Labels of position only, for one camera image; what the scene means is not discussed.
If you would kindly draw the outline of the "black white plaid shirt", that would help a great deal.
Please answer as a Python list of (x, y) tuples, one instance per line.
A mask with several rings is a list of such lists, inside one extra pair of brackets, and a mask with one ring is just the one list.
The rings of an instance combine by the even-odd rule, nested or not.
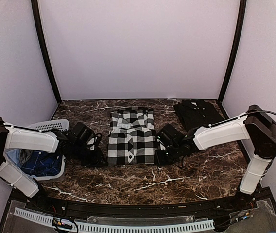
[(158, 149), (154, 110), (148, 107), (125, 107), (111, 111), (110, 116), (108, 164), (154, 164), (155, 151)]

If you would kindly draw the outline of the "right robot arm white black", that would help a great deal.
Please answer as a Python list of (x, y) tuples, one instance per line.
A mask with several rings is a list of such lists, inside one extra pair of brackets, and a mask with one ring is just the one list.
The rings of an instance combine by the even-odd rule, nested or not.
[(230, 201), (230, 206), (240, 211), (249, 203), (249, 195), (254, 193), (276, 157), (276, 122), (270, 115), (276, 116), (276, 113), (251, 105), (246, 112), (234, 118), (195, 127), (186, 134), (167, 124), (155, 136), (159, 144), (155, 151), (155, 163), (173, 164), (213, 146), (251, 140), (253, 157), (240, 182), (239, 193)]

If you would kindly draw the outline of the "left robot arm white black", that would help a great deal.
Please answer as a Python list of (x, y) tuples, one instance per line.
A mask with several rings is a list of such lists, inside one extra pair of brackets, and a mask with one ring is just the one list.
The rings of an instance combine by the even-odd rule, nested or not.
[(70, 158), (86, 167), (105, 166), (107, 162), (98, 146), (101, 138), (100, 133), (81, 122), (73, 128), (66, 119), (21, 127), (0, 117), (0, 178), (46, 212), (51, 200), (43, 195), (39, 182), (62, 176), (65, 160)]

